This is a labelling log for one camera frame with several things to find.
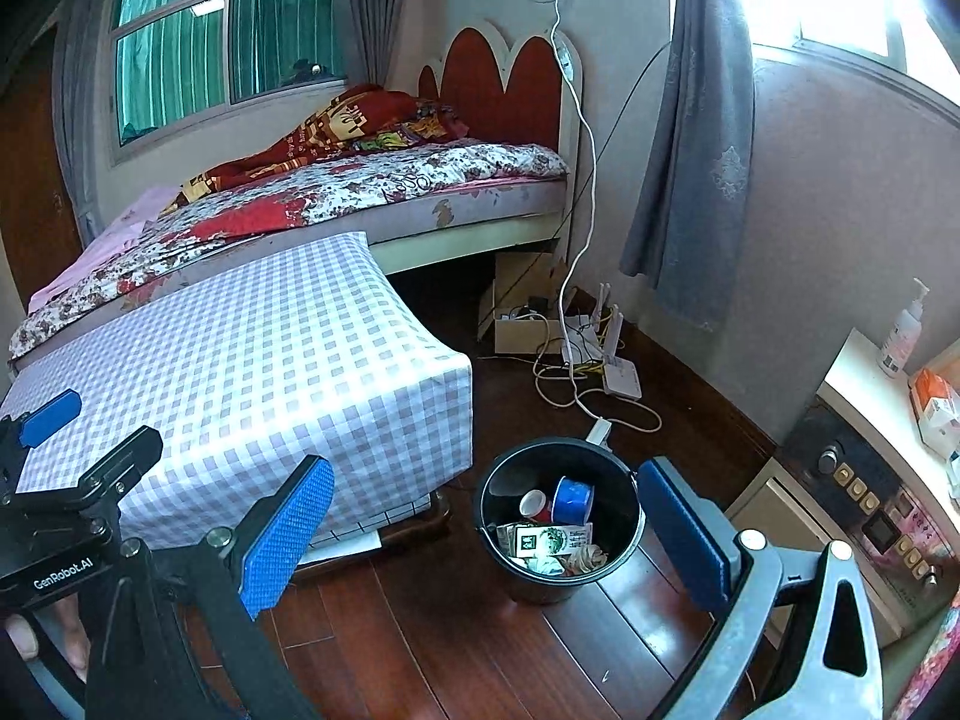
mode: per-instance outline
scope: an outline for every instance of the gray curtain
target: gray curtain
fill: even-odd
[[[707,330],[736,276],[754,133],[754,60],[741,0],[677,0],[664,98],[620,261],[667,311]]]
[[[64,0],[56,21],[53,117],[56,157],[86,247],[103,232],[94,185],[93,137],[100,23],[107,0]]]
[[[403,0],[333,0],[351,84],[385,84]]]

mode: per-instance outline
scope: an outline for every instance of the black trash bin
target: black trash bin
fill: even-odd
[[[560,477],[594,487],[593,542],[607,553],[607,564],[577,577],[548,577],[512,562],[496,542],[496,526],[518,522],[520,498],[528,490],[551,497]],[[473,523],[487,551],[504,572],[507,593],[517,601],[553,604],[584,584],[616,571],[629,560],[643,533],[644,515],[630,469],[603,447],[579,439],[539,439],[500,455],[477,485]]]

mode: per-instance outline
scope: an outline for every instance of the paper cup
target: paper cup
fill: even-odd
[[[520,516],[534,522],[551,522],[546,493],[542,490],[530,490],[520,498]]]
[[[586,525],[593,508],[593,485],[560,477],[553,496],[551,515],[554,522],[563,525]]]

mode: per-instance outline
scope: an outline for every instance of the blue tape roll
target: blue tape roll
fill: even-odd
[[[593,508],[593,485],[560,477],[553,496],[553,521],[565,525],[586,525]]]

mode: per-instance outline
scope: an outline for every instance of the white cable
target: white cable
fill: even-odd
[[[563,345],[566,348],[566,358],[572,362],[573,344],[570,343],[570,333],[568,332],[568,327],[566,327],[566,322],[563,319],[563,293],[566,291],[566,287],[570,283],[570,279],[573,278],[573,272],[576,271],[577,264],[579,263],[580,258],[583,257],[584,254],[587,252],[587,250],[590,247],[590,243],[593,240],[593,230],[596,226],[596,211],[597,211],[597,149],[596,149],[596,141],[593,138],[593,129],[592,127],[590,127],[589,122],[587,121],[587,118],[584,117],[584,111],[582,106],[580,105],[580,98],[577,95],[577,90],[574,89],[573,82],[568,78],[566,73],[563,71],[563,62],[560,61],[560,50],[557,47],[557,28],[560,26],[560,0],[553,0],[553,11],[556,18],[554,20],[553,26],[551,26],[550,28],[550,47],[552,47],[553,49],[553,57],[557,62],[557,67],[560,68],[560,77],[563,79],[563,83],[566,85],[566,88],[568,88],[568,90],[570,91],[570,95],[573,97],[573,103],[574,103],[574,106],[576,107],[577,117],[580,119],[580,124],[582,124],[584,126],[584,129],[587,130],[587,136],[589,137],[589,141],[590,141],[590,160],[592,161],[592,169],[590,170],[590,225],[589,225],[589,229],[587,230],[587,239],[584,240],[583,248],[581,248],[580,251],[577,252],[576,256],[573,258],[573,261],[570,263],[570,269],[566,274],[565,279],[563,279],[563,283],[560,284],[560,293],[558,295],[558,300],[557,300],[557,312],[560,316],[560,331],[563,333]],[[547,338],[550,338],[549,324],[547,324]],[[539,362],[539,359],[541,358],[542,354],[544,354],[545,348],[546,348],[546,345],[544,345],[544,349],[541,349],[541,352],[539,353],[539,355],[536,356],[536,362]],[[589,410],[589,408],[587,408],[587,405],[584,404],[584,402],[580,399],[581,394],[579,393],[579,391],[577,391],[577,380],[575,378],[574,365],[566,366],[569,372],[568,378],[570,381],[570,386],[573,387],[573,400],[571,400],[569,403],[560,404],[550,400],[546,395],[544,395],[544,393],[539,388],[539,378],[541,377],[536,376],[536,362],[534,363],[535,385],[536,385],[536,391],[539,392],[539,395],[541,396],[541,398],[543,398],[550,405],[556,406],[557,408],[560,408],[560,409],[565,409],[576,404],[591,419],[593,420],[600,419],[599,416],[593,413],[591,410]],[[594,391],[594,390],[587,389],[586,391],[583,392],[583,394],[586,394],[587,392],[591,392],[591,391]],[[656,428],[651,430],[649,428],[637,427],[637,425],[631,424],[630,422],[626,422],[622,419],[608,419],[607,420],[608,422],[615,422],[619,425],[624,425],[626,427],[632,428],[633,430],[636,430],[639,433],[655,433],[657,430],[661,429],[662,426],[664,426],[664,420],[662,420],[661,416],[655,410],[651,409],[649,406],[642,404],[638,401],[632,400],[630,398],[619,397],[618,395],[614,395],[613,397],[616,397],[617,400],[622,400],[626,403],[631,403],[632,405],[639,406],[643,410],[650,412],[652,415],[656,417]]]
[[[583,381],[584,379],[587,378],[587,376],[583,375],[582,373],[576,373],[575,370],[577,367],[580,367],[579,365],[573,365],[573,366],[571,366],[570,364],[543,365],[541,363],[541,360],[544,357],[544,354],[546,353],[546,349],[550,346],[551,341],[554,341],[555,338],[550,338],[550,323],[548,319],[544,317],[543,314],[538,314],[537,312],[531,312],[530,314],[527,314],[527,316],[534,317],[535,319],[540,319],[544,323],[544,329],[546,330],[545,341],[539,345],[539,350],[536,353],[536,360],[534,360],[533,362],[534,387],[536,388],[536,393],[539,394],[539,396],[541,396],[541,398],[544,399],[544,401],[546,401],[551,406],[557,409],[568,409],[570,408],[570,406],[578,404],[579,403],[578,397],[575,397],[569,403],[557,403],[557,401],[551,400],[549,397],[547,397],[546,393],[541,389],[541,386],[539,385],[541,381],[570,381],[569,377],[573,377],[573,381],[576,382],[576,381]],[[527,364],[529,364],[530,362],[529,360],[524,360],[521,357],[505,357],[501,355],[493,355],[493,357],[491,358],[478,358],[478,359],[517,360],[517,362],[526,362]],[[569,371],[569,375],[568,376],[546,376],[545,375],[546,371],[550,371],[550,370],[567,370]],[[575,394],[577,394],[576,384],[573,385],[573,391],[575,392]],[[598,386],[594,386],[594,388],[585,389],[583,392],[579,392],[578,395],[587,395],[587,394],[590,394],[591,392],[603,392],[604,394],[606,394],[606,391],[599,388]],[[662,426],[664,426],[664,420],[661,419],[661,416],[646,404],[640,403],[640,401],[637,401],[637,400],[631,400],[630,398],[620,397],[619,395],[612,395],[611,397],[615,397],[617,400],[622,400],[624,403],[629,403],[631,406],[637,406],[637,408],[643,409],[645,410],[645,412],[651,413],[652,415],[654,415],[654,418],[656,418],[656,427],[641,428],[640,426],[632,424],[631,422],[627,422],[625,420],[617,419],[617,418],[607,418],[608,422],[615,422],[618,425],[629,427],[631,430],[636,430],[638,433],[655,433],[656,431],[659,431],[659,429],[661,429]]]
[[[754,690],[754,681],[750,679],[750,672],[743,672],[743,676],[747,678],[747,685],[750,685],[750,694],[754,698],[754,705],[757,704],[757,692]]]

